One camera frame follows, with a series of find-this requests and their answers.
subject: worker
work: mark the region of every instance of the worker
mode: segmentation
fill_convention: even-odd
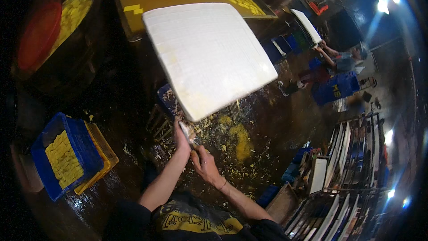
[[[119,202],[103,240],[289,240],[262,207],[219,174],[214,157],[203,146],[197,147],[197,152],[190,149],[177,119],[174,128],[174,155],[138,202]],[[190,157],[202,179],[251,221],[251,227],[189,192],[173,192]]]
[[[282,81],[278,81],[278,88],[285,97],[299,89],[306,88],[310,83],[324,83],[332,75],[354,71],[356,62],[365,60],[368,56],[368,47],[364,42],[360,42],[357,47],[350,49],[348,52],[335,51],[328,47],[324,40],[318,45],[313,49],[321,53],[327,65],[321,64],[313,70],[308,69],[300,72],[299,80],[297,82],[291,80],[287,87],[284,87]]]

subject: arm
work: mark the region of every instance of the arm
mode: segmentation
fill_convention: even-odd
[[[175,142],[177,150],[158,177],[147,187],[138,203],[151,212],[165,204],[171,196],[180,174],[190,157],[190,146],[181,131],[178,120],[175,120]]]
[[[320,45],[321,48],[326,49],[326,51],[328,52],[328,54],[330,54],[331,56],[338,56],[339,55],[339,52],[336,51],[336,50],[333,50],[330,47],[328,47],[324,40],[322,40],[319,43],[319,45]]]
[[[196,172],[201,175],[206,182],[221,191],[246,218],[253,220],[268,219],[273,221],[272,217],[261,206],[233,187],[220,175],[215,165],[214,157],[208,154],[203,146],[199,146],[197,150],[200,157],[195,151],[192,151],[192,161]]]
[[[316,47],[316,48],[314,48],[314,50],[320,52],[324,56],[326,62],[330,65],[331,69],[333,69],[334,71],[337,70],[336,63],[333,62],[333,60],[330,58],[330,56],[327,55],[327,53],[325,53],[325,51],[322,48]]]

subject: red plastic lid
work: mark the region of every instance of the red plastic lid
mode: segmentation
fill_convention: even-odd
[[[62,5],[46,4],[35,13],[25,29],[18,51],[21,70],[38,69],[52,49],[61,29]]]

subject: metal rack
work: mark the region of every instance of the metal rack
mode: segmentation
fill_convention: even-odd
[[[376,216],[386,191],[382,125],[379,114],[337,124],[330,139],[324,189],[302,202],[287,222],[285,234],[290,239],[358,239]]]

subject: wrist bracelet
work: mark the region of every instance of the wrist bracelet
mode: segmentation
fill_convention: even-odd
[[[222,189],[223,189],[223,187],[226,185],[226,183],[227,183],[227,180],[226,180],[226,182],[223,184],[223,186],[222,187],[220,187],[220,189],[218,189],[219,191],[221,191]]]

